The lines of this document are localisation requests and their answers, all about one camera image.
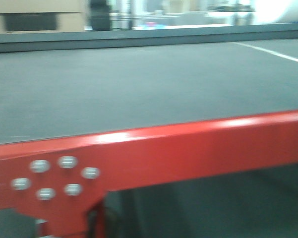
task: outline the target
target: gray surface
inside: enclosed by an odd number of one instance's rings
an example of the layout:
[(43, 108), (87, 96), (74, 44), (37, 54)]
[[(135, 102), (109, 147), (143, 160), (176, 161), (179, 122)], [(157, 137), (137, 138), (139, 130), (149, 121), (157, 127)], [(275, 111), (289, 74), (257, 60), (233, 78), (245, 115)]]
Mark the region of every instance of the gray surface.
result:
[(298, 63), (231, 43), (0, 54), (0, 143), (291, 109)]
[[(298, 56), (298, 40), (251, 44)], [(0, 143), (297, 108), (298, 63), (231, 43), (0, 54)], [(128, 238), (298, 238), (298, 167), (107, 203)], [(26, 219), (0, 211), (0, 238), (30, 236)]]
[(291, 40), (274, 40), (274, 41), (249, 41), (247, 44), (267, 48), (269, 50), (277, 51), (295, 58), (298, 58), (298, 39)]

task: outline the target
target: bolt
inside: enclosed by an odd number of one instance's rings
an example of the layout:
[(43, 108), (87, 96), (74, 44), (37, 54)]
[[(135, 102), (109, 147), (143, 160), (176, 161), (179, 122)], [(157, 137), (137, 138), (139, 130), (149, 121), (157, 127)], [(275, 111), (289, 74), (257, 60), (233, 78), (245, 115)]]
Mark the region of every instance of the bolt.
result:
[(98, 168), (84, 168), (83, 171), (81, 172), (81, 175), (85, 179), (95, 179), (99, 177), (100, 170)]
[(64, 192), (68, 196), (78, 196), (82, 192), (82, 190), (82, 186), (76, 183), (70, 183), (66, 185), (64, 188)]
[(39, 200), (51, 200), (55, 197), (55, 191), (52, 188), (41, 188), (36, 192), (36, 196)]
[(50, 169), (50, 163), (47, 160), (35, 160), (30, 164), (30, 169), (35, 173), (44, 173)]
[(16, 178), (11, 182), (14, 190), (26, 190), (31, 186), (31, 181), (28, 178)]
[(59, 166), (63, 169), (72, 169), (77, 165), (77, 159), (74, 156), (63, 156), (59, 159)]

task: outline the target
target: gray table top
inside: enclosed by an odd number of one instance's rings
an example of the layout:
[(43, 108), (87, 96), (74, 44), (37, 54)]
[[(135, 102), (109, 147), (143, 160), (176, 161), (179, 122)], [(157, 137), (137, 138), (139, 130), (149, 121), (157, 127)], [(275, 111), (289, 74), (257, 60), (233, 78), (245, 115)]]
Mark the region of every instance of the gray table top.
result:
[(298, 62), (233, 43), (0, 54), (0, 144), (293, 109)]

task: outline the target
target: red metal frame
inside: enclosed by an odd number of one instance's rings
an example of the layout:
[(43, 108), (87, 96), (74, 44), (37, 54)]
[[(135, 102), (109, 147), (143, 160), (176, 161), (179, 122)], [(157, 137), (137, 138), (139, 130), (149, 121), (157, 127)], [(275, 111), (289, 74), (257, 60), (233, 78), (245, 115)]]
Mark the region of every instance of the red metal frame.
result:
[[(61, 156), (75, 156), (77, 166), (60, 168)], [(34, 160), (47, 160), (51, 168), (33, 173)], [(87, 212), (108, 191), (290, 163), (298, 163), (298, 111), (6, 144), (0, 145), (0, 209), (47, 220), (56, 237), (81, 238)], [(83, 178), (85, 167), (99, 168), (100, 176)], [(31, 187), (13, 190), (16, 178), (29, 178)], [(83, 192), (67, 196), (68, 183), (81, 184)], [(36, 191), (46, 187), (56, 196), (38, 200)], [(103, 226), (97, 233), (105, 236)]]

